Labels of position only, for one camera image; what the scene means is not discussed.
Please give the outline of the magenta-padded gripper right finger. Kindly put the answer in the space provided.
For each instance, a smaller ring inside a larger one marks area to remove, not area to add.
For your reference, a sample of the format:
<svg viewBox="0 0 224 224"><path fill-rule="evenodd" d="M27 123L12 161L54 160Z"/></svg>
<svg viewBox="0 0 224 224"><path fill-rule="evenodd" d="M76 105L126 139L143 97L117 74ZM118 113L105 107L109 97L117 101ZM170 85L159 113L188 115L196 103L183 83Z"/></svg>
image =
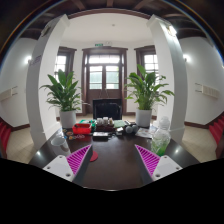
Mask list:
<svg viewBox="0 0 224 224"><path fill-rule="evenodd" d="M182 169L182 167L168 155L158 156L139 145L135 145L135 157L140 168L140 174L144 185Z"/></svg>

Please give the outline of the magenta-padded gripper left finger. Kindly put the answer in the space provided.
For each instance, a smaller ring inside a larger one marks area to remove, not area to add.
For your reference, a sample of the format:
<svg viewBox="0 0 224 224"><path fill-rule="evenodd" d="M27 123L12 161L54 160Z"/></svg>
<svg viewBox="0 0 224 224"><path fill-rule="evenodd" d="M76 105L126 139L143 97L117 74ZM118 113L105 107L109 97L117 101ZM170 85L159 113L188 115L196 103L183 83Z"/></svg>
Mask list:
<svg viewBox="0 0 224 224"><path fill-rule="evenodd" d="M92 155L92 145L87 145L68 156L58 155L44 170L81 186Z"/></svg>

